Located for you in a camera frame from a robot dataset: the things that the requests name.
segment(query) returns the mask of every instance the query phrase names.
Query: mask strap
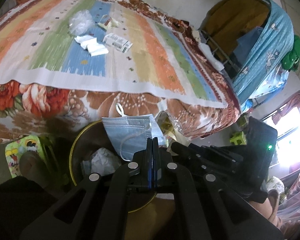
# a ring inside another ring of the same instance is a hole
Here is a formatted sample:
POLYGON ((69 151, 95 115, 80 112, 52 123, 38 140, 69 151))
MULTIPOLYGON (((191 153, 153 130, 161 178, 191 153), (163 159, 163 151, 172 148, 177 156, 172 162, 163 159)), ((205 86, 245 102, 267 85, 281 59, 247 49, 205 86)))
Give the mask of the mask strap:
POLYGON ((120 103, 116 103, 115 104, 115 109, 117 110, 117 112, 119 113, 119 115, 123 116, 127 116, 126 114, 124 114, 124 110, 123 107, 120 103))
POLYGON ((144 132, 148 131, 150 128, 151 128, 151 122, 150 122, 144 129, 142 129, 140 132, 135 133, 135 134, 133 134, 133 135, 128 135, 127 137, 125 137, 125 138, 122 140, 122 142, 121 142, 121 144, 120 144, 120 157, 121 157, 121 159, 123 159, 123 160, 126 161, 126 162, 130 162, 130 161, 131 161, 131 160, 126 160, 125 158, 122 157, 121 151, 122 151, 122 146, 123 146, 123 144, 124 144, 127 140, 129 140, 129 139, 134 138, 134 137, 137 137, 137 136, 143 134, 144 132))

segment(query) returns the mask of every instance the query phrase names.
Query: yellow rim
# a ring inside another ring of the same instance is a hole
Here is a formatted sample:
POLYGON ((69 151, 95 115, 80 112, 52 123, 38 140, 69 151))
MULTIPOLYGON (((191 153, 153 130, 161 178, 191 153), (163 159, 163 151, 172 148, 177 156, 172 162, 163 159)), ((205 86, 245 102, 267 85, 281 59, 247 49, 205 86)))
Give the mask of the yellow rim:
MULTIPOLYGON (((73 150, 74 150, 74 146, 75 144, 77 143, 77 140, 79 140, 79 137, 86 131, 88 130, 91 126, 97 124, 101 122, 101 120, 99 121, 96 121, 96 122, 93 122, 91 124, 89 124, 88 126, 86 126, 85 128, 83 128, 83 130, 78 134, 77 138, 74 140, 74 143, 72 144, 72 147, 71 147, 71 150, 70 150, 70 157, 69 157, 69 169, 70 169, 70 176, 71 176, 71 179, 72 179, 72 182, 75 186, 77 186, 77 182, 75 181, 74 179, 74 176, 73 176, 73 173, 72 173, 72 154, 73 154, 73 150)), ((138 208, 138 209, 135 209, 135 210, 132 210, 132 211, 129 211, 128 213, 133 213, 133 212, 136 212, 142 208, 144 208, 145 206, 147 206, 154 198, 155 196, 157 195, 157 193, 155 192, 154 193, 154 196, 146 203, 144 204, 142 207, 138 208)))
POLYGON ((83 128, 83 130, 78 134, 77 138, 74 140, 74 143, 72 144, 72 147, 71 147, 71 150, 70 150, 70 157, 69 157, 69 169, 70 169, 70 176, 71 176, 71 179, 72 179, 72 182, 75 186, 77 186, 77 182, 75 181, 74 179, 74 176, 73 176, 73 173, 72 173, 72 153, 73 153, 73 150, 74 150, 74 146, 75 144, 77 143, 77 140, 79 140, 79 137, 86 131, 88 130, 91 126, 97 124, 101 122, 101 120, 99 121, 96 121, 96 122, 93 122, 91 124, 89 124, 88 126, 86 126, 85 128, 83 128))

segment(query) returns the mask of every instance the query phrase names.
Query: blue stripe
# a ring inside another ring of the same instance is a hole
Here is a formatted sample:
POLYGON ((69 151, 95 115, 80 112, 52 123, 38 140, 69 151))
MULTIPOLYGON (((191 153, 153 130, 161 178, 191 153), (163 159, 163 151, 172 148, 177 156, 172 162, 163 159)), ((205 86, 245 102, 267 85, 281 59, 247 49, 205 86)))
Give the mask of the blue stripe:
MULTIPOLYGON (((95 22, 99 22, 101 17, 105 14, 109 14, 111 3, 102 1, 96 1, 92 8, 89 10, 92 18, 95 22)), ((98 43, 101 43, 106 31, 99 27, 97 24, 95 27, 89 29, 85 35, 91 34, 97 38, 98 43)), ((93 75, 93 76, 105 76, 106 70, 106 55, 99 55, 91 57, 89 52, 83 50, 80 44, 72 41, 66 59, 62 65, 62 72, 77 73, 79 75, 93 75)))
POLYGON ((188 54, 188 52, 186 51, 183 43, 172 33, 172 31, 168 30, 167 28, 165 29, 166 32, 169 34, 169 36, 178 44, 178 46, 180 47, 180 51, 183 55, 183 57, 185 57, 185 59, 189 62, 195 76, 197 77, 197 79, 200 81, 201 85, 203 86, 204 90, 207 93, 207 97, 210 101, 217 101, 217 98, 214 94, 214 92, 212 91, 211 87, 209 86, 209 84, 206 82, 206 80, 204 79, 204 77, 200 74, 200 71, 197 69, 196 65, 194 64, 193 60, 191 59, 190 55, 188 54))

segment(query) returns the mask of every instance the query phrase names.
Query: black device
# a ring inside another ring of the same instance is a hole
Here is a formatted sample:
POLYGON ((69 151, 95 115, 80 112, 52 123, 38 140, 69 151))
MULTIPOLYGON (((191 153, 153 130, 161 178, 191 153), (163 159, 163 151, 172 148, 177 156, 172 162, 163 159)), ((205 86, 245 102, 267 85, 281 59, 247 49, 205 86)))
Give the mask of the black device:
POLYGON ((273 154, 266 146, 276 141, 276 130, 254 119, 250 122, 258 134, 248 133, 248 143, 253 139, 255 148, 246 155, 240 151, 248 150, 250 144, 237 152, 212 147, 214 159, 207 148, 173 143, 172 149, 179 153, 174 161, 159 148, 157 138, 149 138, 145 150, 116 170, 109 188, 99 174, 91 174, 30 224, 20 239, 123 239, 130 194, 149 192, 174 194, 177 234, 171 239, 284 239, 280 230, 242 197, 251 198, 260 190, 263 167, 269 165, 273 154), (257 163, 249 163, 254 154, 257 163), (75 209, 73 215, 69 208, 75 209))

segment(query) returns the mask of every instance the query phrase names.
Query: green stripe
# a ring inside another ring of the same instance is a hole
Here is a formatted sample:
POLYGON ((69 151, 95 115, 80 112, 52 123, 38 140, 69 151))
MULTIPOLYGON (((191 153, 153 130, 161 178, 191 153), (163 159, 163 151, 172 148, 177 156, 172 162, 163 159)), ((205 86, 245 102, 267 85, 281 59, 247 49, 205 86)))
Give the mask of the green stripe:
POLYGON ((192 89, 193 89, 196 97, 201 98, 201 99, 208 99, 207 93, 204 90, 204 88, 202 87, 199 79, 195 76, 195 73, 192 70, 190 63, 182 55, 179 45, 170 37, 170 35, 167 32, 165 27, 163 27, 157 23, 155 25, 156 25, 157 29, 159 30, 163 39, 166 41, 167 45, 171 47, 175 58, 179 62, 179 66, 186 73, 186 76, 192 86, 192 89))
POLYGON ((50 32, 44 38, 42 45, 35 53, 35 58, 30 69, 45 67, 52 71, 60 70, 73 41, 73 36, 68 34, 69 18, 78 11, 89 10, 94 3, 95 0, 81 0, 67 13, 66 17, 60 21, 58 29, 50 32))

